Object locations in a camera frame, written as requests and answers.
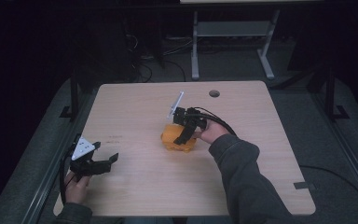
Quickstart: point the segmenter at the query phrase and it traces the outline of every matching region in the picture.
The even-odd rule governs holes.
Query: electrical cable
[[[202,107],[199,107],[199,106],[193,107],[193,108],[195,108],[195,109],[201,109],[201,110],[203,110],[203,111],[205,111],[205,112],[208,112],[208,113],[210,113],[211,115],[215,116],[217,119],[220,119],[219,117],[217,117],[217,115],[215,115],[214,113],[212,113],[211,111],[209,111],[209,110],[207,110],[207,109],[205,109],[205,108],[202,108]]]
[[[174,63],[174,62],[171,62],[171,61],[165,61],[165,63],[172,63],[174,65],[176,65],[181,71],[182,71],[182,75],[183,75],[183,81],[186,82],[186,73],[185,73],[185,70],[183,70],[183,68],[178,64],[178,63]]]
[[[219,44],[217,41],[213,41],[211,39],[205,39],[199,43],[198,54],[216,54],[222,51],[227,50],[227,48],[223,49],[223,45]]]
[[[73,175],[73,176],[71,177],[71,179],[69,179],[68,183],[66,183],[66,185],[65,185],[65,189],[68,188],[68,185],[72,182],[72,180],[73,180],[74,178],[75,178],[75,176]]]
[[[200,42],[201,40],[203,39],[203,37],[199,38],[197,40],[197,43]],[[174,54],[174,53],[177,53],[177,52],[180,52],[184,49],[189,49],[191,47],[191,43],[193,42],[193,40],[191,39],[190,41],[188,41],[187,43],[185,43],[184,45],[182,46],[179,46],[179,47],[176,47],[174,49],[170,49],[170,50],[167,50],[165,52],[162,53],[162,55],[164,56],[167,56],[167,55],[171,55],[171,54]],[[141,57],[141,59],[144,59],[144,60],[152,60],[152,59],[155,59],[153,56],[143,56]]]
[[[141,71],[139,70],[139,68],[137,69],[135,67],[135,65],[133,65],[133,63],[131,64],[131,66],[132,66],[133,69],[137,70],[138,74],[139,74],[138,76],[136,76],[136,79],[133,82],[135,82],[135,83],[143,82],[144,81],[144,79],[143,79],[144,76],[142,76]]]
[[[225,123],[222,119],[217,118],[215,116],[208,115],[208,114],[187,114],[187,115],[185,115],[185,117],[198,117],[198,118],[213,120],[214,122],[219,123],[223,127],[225,127],[229,133],[237,136],[237,134],[234,132],[234,130],[232,130],[232,128],[227,123]]]
[[[348,185],[350,185],[354,190],[356,190],[356,192],[358,193],[358,188],[356,188],[356,186],[354,186],[354,184],[352,184],[351,181],[349,181],[347,178],[345,178],[342,175],[339,175],[331,170],[325,169],[323,167],[317,167],[317,166],[310,166],[310,165],[300,165],[300,168],[308,168],[308,169],[314,169],[314,170],[320,170],[320,171],[325,171],[331,175],[335,175],[336,177],[340,178],[341,180],[343,180],[344,182],[346,182]]]
[[[143,80],[142,80],[142,82],[143,82],[143,83],[146,83],[146,82],[150,81],[150,79],[151,79],[152,76],[153,76],[153,71],[152,71],[152,69],[151,69],[149,66],[146,66],[146,65],[144,65],[144,64],[142,64],[142,63],[140,63],[139,65],[145,67],[145,68],[146,68],[147,70],[149,70],[149,72],[150,72],[150,76],[146,79],[146,81],[143,81]]]
[[[164,37],[164,40],[168,40],[168,41],[172,41],[172,42],[185,42],[185,40],[188,39],[193,39],[192,37],[189,36],[184,36],[184,37]]]
[[[136,49],[136,47],[138,47],[138,44],[139,44],[138,38],[136,38],[135,35],[126,35],[126,37],[132,37],[135,40],[135,44],[132,48]]]
[[[66,203],[66,197],[65,197],[65,192],[66,192],[66,186],[65,186],[65,162],[66,162],[66,159],[71,154],[71,151],[72,151],[71,148],[69,148],[65,152],[65,155],[62,156],[61,162],[60,162],[60,194],[61,194],[62,204]]]

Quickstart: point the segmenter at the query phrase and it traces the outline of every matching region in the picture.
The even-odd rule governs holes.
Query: metal frame
[[[63,108],[60,118],[70,118],[71,122],[77,116],[79,110],[79,102],[78,102],[78,89],[77,89],[77,79],[76,72],[74,71],[71,75],[71,106],[66,106]]]
[[[351,170],[353,172],[353,176],[357,180],[358,183],[358,159],[353,152],[350,144],[347,142],[346,138],[344,137],[342,131],[339,129],[337,124],[331,120],[331,117],[325,113],[325,104],[323,100],[316,94],[312,94],[312,99],[316,103],[322,117],[324,118],[325,122],[328,124],[330,130],[332,131],[333,135],[337,139],[339,146],[342,149],[342,152],[345,154],[346,159],[348,160]]]
[[[266,42],[262,49],[257,50],[268,79],[275,78],[267,59],[269,44],[274,34],[280,14],[276,9],[270,21],[198,21],[198,12],[194,12],[193,51],[191,53],[191,77],[200,79],[199,58],[197,53],[198,36],[265,36]]]
[[[55,150],[51,163],[46,170],[46,174],[43,176],[42,181],[39,186],[36,188],[33,199],[26,211],[21,223],[37,223],[39,219],[43,206],[53,188],[54,182],[58,175],[60,169],[61,158],[65,154],[67,148],[72,144],[72,139],[79,133],[82,133],[83,128],[86,124],[86,120],[76,119],[78,117],[86,117],[90,112],[87,108],[90,108],[90,105],[93,104],[94,98],[90,97],[87,94],[84,94],[83,99],[81,100],[81,105],[79,107],[77,116],[74,121],[70,121],[67,128],[67,132],[62,137],[60,142],[55,145],[57,150]]]

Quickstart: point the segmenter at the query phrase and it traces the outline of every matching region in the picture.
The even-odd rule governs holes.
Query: dark floor
[[[200,81],[263,80],[267,86],[274,86],[296,74],[287,71],[294,45],[290,40],[271,44],[268,58],[276,76],[273,80],[265,78],[258,61],[255,51],[259,47],[258,42],[240,48],[220,45],[218,50],[205,51],[200,55]],[[174,63],[165,63],[165,68],[161,68],[154,60],[143,60],[140,67],[143,77],[138,81],[147,80],[152,71],[149,82],[181,82],[184,81],[181,68],[186,81],[192,81],[189,51],[167,55],[164,59]],[[305,86],[308,80],[306,77],[283,91],[270,91],[298,163],[300,166],[313,166],[302,167],[301,170],[306,181],[316,187],[310,192],[316,204],[316,212],[311,216],[297,218],[303,223],[358,223],[358,191],[353,187],[358,188],[357,180],[334,132],[336,128],[340,129],[358,159],[358,105],[349,88],[338,80],[336,104],[344,106],[350,119],[332,124],[318,103],[319,99],[324,98],[323,92],[307,92]],[[45,181],[44,175],[54,153],[67,147],[75,133],[81,133],[95,94],[96,91],[80,95],[79,116],[75,122],[69,122],[69,119],[59,118],[62,108],[70,104],[69,81],[62,85],[1,195],[0,223],[21,223],[29,220],[27,217],[32,211],[38,211],[28,209],[34,196],[43,191],[40,185]],[[353,186],[321,169],[344,177]],[[49,223],[54,218],[52,208],[58,193],[56,182],[48,197],[42,197],[40,203],[44,204],[44,208],[38,223]],[[114,221],[114,218],[94,217],[91,223]]]

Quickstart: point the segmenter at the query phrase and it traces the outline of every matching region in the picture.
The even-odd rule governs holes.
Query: table leg
[[[267,35],[266,35],[266,43],[264,44],[262,49],[258,49],[258,57],[260,58],[261,64],[263,65],[264,72],[268,79],[275,78],[272,73],[271,67],[269,66],[269,60],[267,59],[267,51],[269,50],[269,43],[271,42],[272,35],[274,34],[275,26],[279,17],[280,10],[277,9],[272,16],[272,19],[269,23]]]
[[[191,53],[191,78],[193,80],[200,79],[199,71],[199,57],[197,55],[197,35],[198,35],[198,13],[194,12],[194,23],[193,23],[193,52]]]

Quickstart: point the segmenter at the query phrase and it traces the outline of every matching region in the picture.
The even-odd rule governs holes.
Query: white tag
[[[72,156],[72,161],[79,159],[80,157],[86,155],[95,149],[95,146],[86,140],[83,136],[80,136],[79,141],[77,142],[74,155]]]

